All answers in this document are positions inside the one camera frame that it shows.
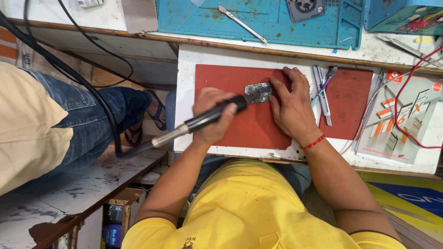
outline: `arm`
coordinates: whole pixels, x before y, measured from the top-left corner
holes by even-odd
[[[203,88],[193,107],[194,116],[233,96],[233,93],[225,93],[215,88]],[[217,123],[210,124],[195,133],[192,143],[152,187],[146,201],[137,212],[136,222],[145,218],[159,217],[177,225],[178,214],[197,182],[206,152],[212,144],[223,138],[234,119],[236,110],[237,105],[230,104]]]
[[[292,80],[292,92],[271,78],[280,97],[269,99],[274,120],[306,147],[322,136],[311,108],[309,82],[296,68],[285,67],[283,72]],[[334,211],[338,228],[347,233],[374,230],[400,239],[363,180],[326,139],[304,152],[315,187]]]

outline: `circuit board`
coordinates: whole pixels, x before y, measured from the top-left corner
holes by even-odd
[[[254,91],[260,92],[260,98],[254,100],[253,103],[268,101],[268,96],[272,95],[272,88],[269,82],[245,86],[246,95],[250,95]]]

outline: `blue jeans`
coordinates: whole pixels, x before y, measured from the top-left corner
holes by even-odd
[[[177,90],[172,90],[166,96],[166,127],[169,131],[175,128],[175,100]],[[193,194],[197,193],[205,180],[216,171],[221,165],[231,160],[232,157],[207,155],[203,160],[200,173],[198,174],[197,182],[188,197],[188,201],[192,202],[194,199]],[[272,163],[272,165],[282,174],[283,177],[288,180],[292,188],[295,190],[300,199],[303,198],[303,194],[307,187],[311,184],[311,174],[309,173],[309,167],[307,165],[294,165],[294,164],[282,164]]]
[[[89,166],[103,154],[114,139],[102,106],[89,91],[38,71],[25,71],[40,82],[46,93],[68,112],[68,115],[54,127],[72,128],[74,131],[60,165],[33,182],[44,182],[60,173]],[[119,133],[137,124],[142,119],[142,112],[151,103],[149,94],[132,88],[111,87],[98,92],[114,113]]]

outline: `red silicone mat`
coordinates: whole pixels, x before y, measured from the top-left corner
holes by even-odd
[[[373,73],[369,70],[338,68],[326,86],[332,126],[326,124],[323,112],[320,117],[319,127],[326,137],[354,138],[368,102]]]
[[[195,66],[195,100],[204,87],[216,87],[226,92],[245,94],[245,86],[269,82],[274,76],[286,84],[291,81],[280,69],[252,68],[237,66]],[[277,124],[268,101],[251,104],[239,113],[225,137],[216,146],[265,148],[285,150],[291,145],[291,138],[284,134]]]

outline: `wristband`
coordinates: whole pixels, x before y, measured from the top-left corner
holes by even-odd
[[[325,134],[323,134],[319,139],[317,139],[314,143],[311,143],[310,145],[306,146],[306,147],[300,147],[300,149],[302,150],[307,150],[309,148],[312,148],[314,145],[320,143],[323,139],[325,138]]]

